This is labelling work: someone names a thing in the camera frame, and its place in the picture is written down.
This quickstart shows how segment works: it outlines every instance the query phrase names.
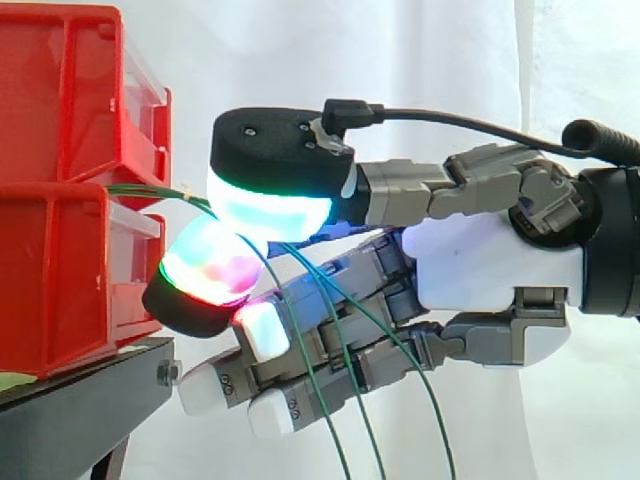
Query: white finger pad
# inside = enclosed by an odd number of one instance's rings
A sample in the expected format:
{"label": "white finger pad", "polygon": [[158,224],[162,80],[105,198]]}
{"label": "white finger pad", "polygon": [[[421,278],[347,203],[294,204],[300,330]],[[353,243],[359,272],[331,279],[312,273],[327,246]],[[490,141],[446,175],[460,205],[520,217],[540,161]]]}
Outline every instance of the white finger pad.
{"label": "white finger pad", "polygon": [[256,438],[280,438],[293,432],[287,399],[280,390],[267,390],[255,398],[247,414]]}
{"label": "white finger pad", "polygon": [[280,316],[269,302],[246,305],[234,321],[242,327],[258,363],[284,355],[291,346]]}
{"label": "white finger pad", "polygon": [[178,383],[178,395],[189,416],[209,415],[227,407],[216,369],[210,363],[198,365],[184,375]]}

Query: red storage crate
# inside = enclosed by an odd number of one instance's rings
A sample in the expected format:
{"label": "red storage crate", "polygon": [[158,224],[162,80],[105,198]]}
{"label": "red storage crate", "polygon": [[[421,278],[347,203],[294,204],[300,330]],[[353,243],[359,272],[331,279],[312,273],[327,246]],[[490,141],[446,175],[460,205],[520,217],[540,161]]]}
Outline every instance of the red storage crate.
{"label": "red storage crate", "polygon": [[45,378],[160,328],[141,302],[164,223],[96,184],[0,187],[0,372]]}
{"label": "red storage crate", "polygon": [[170,106],[117,9],[0,3],[0,182],[169,186]]}

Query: white fingertip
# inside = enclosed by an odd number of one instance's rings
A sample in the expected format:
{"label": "white fingertip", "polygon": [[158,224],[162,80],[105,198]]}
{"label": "white fingertip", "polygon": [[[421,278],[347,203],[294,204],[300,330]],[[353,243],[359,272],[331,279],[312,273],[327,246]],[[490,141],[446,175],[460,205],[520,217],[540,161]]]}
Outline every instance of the white fingertip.
{"label": "white fingertip", "polygon": [[555,353],[571,336],[571,328],[534,325],[524,331],[524,365],[534,365]]}
{"label": "white fingertip", "polygon": [[256,438],[280,438],[294,431],[287,399],[281,390],[267,390],[254,398],[247,414]]}
{"label": "white fingertip", "polygon": [[227,408],[218,374],[210,363],[202,363],[184,375],[178,382],[178,395],[189,416],[210,415]]}
{"label": "white fingertip", "polygon": [[242,328],[258,363],[284,355],[291,347],[287,331],[272,303],[245,305],[236,313],[234,324]]}

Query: glowing fingertip sensor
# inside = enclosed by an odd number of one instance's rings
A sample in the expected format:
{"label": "glowing fingertip sensor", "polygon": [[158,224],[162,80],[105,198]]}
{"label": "glowing fingertip sensor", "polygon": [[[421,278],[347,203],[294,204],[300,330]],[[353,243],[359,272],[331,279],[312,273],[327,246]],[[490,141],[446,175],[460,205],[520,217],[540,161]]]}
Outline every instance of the glowing fingertip sensor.
{"label": "glowing fingertip sensor", "polygon": [[303,242],[329,218],[331,199],[279,196],[235,187],[209,169],[207,196],[218,218],[235,232],[272,242]]}
{"label": "glowing fingertip sensor", "polygon": [[291,343],[276,307],[270,302],[249,303],[233,317],[258,363],[284,355]]}
{"label": "glowing fingertip sensor", "polygon": [[[267,242],[253,242],[262,255]],[[249,297],[262,261],[247,243],[210,215],[193,220],[165,253],[160,269],[177,289],[211,305],[230,306]]]}

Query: metal bolt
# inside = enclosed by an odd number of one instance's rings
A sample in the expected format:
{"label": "metal bolt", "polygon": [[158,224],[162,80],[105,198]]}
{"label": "metal bolt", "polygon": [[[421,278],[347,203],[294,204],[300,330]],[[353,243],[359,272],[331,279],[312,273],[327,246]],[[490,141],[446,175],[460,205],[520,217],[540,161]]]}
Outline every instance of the metal bolt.
{"label": "metal bolt", "polygon": [[164,360],[158,365],[157,379],[160,385],[173,387],[182,377],[182,362],[180,360]]}

